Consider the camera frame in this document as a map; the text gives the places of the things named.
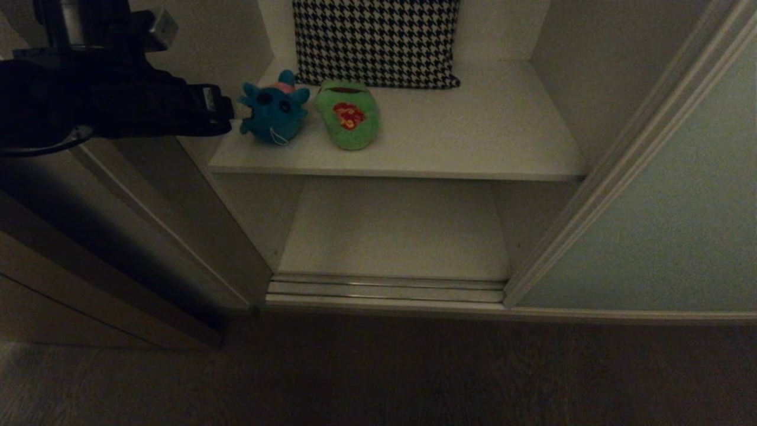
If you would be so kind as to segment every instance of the shelf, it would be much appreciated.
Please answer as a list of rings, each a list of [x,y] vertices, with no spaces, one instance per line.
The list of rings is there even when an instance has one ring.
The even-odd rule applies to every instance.
[[[291,61],[274,61],[261,79],[276,81]],[[358,152],[333,145],[312,96],[301,133],[271,146],[235,129],[208,168],[220,173],[575,180],[587,168],[541,84],[525,61],[456,66],[460,88],[371,88],[381,114],[378,138]]]
[[[502,282],[509,262],[486,182],[314,177],[277,273]]]

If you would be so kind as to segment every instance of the blue plush toy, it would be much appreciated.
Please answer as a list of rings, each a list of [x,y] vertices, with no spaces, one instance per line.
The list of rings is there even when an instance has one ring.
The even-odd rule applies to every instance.
[[[294,89],[294,73],[284,70],[279,81],[271,87],[258,89],[244,84],[245,96],[239,101],[250,107],[250,117],[242,120],[239,131],[252,132],[260,140],[286,145],[302,127],[307,111],[302,105],[310,97],[308,88]]]

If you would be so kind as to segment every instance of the red heart patch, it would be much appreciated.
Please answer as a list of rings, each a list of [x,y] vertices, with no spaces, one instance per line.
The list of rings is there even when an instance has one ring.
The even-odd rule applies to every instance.
[[[334,105],[334,112],[339,117],[340,125],[349,131],[355,130],[360,123],[366,120],[366,115],[357,105],[346,102]]]

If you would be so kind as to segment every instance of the wooden floor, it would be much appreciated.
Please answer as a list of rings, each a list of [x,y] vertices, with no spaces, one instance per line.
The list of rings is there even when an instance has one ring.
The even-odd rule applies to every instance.
[[[0,424],[757,424],[757,329],[267,313],[219,352],[0,343]]]

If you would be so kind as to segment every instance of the pillow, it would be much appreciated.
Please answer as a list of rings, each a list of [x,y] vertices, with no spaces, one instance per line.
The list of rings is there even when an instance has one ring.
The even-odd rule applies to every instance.
[[[449,89],[459,0],[294,0],[298,82]]]

